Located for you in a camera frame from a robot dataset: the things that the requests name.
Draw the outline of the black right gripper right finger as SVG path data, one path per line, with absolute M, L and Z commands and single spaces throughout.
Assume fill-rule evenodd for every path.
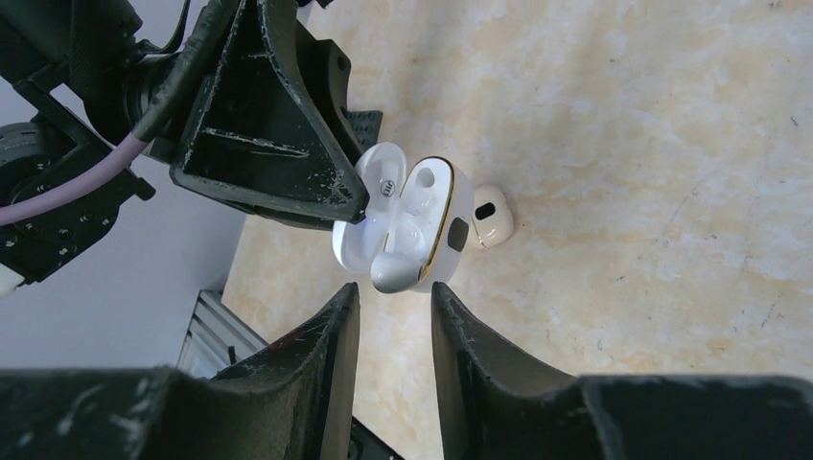
M 442 451 L 448 459 L 808 459 L 812 385 L 782 376 L 582 375 L 431 290 Z

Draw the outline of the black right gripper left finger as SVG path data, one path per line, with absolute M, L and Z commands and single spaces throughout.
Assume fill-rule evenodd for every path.
M 210 379 L 167 366 L 1 374 L 5 459 L 344 459 L 360 292 Z

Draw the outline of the beige charging case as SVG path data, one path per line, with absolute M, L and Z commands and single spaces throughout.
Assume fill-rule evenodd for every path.
M 474 238 L 482 248 L 506 242 L 514 233 L 514 219 L 506 195 L 494 185 L 478 187 L 474 194 Z

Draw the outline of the white earbud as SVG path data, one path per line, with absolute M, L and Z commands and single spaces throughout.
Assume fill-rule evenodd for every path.
M 422 280 L 423 264 L 402 254 L 382 252 L 373 260 L 370 275 L 374 288 L 384 294 L 394 294 L 415 288 Z

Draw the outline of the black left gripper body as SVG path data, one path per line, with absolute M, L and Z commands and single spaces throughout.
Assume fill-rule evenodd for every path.
M 148 111 L 191 34 L 183 5 L 164 46 L 137 37 L 128 1 L 5 1 L 1 76 L 35 109 L 1 128 L 1 203 L 11 206 L 79 176 L 108 156 Z M 1 276 L 44 281 L 111 230 L 122 205 L 153 186 L 124 169 L 57 209 L 1 228 Z

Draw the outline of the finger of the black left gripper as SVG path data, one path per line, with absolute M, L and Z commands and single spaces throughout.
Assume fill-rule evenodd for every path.
M 292 226 L 363 217 L 346 118 L 350 60 L 303 26 L 242 30 L 216 83 L 216 179 L 226 202 Z
M 170 167 L 173 183 L 285 224 L 363 220 L 351 62 L 293 1 L 243 1 Z

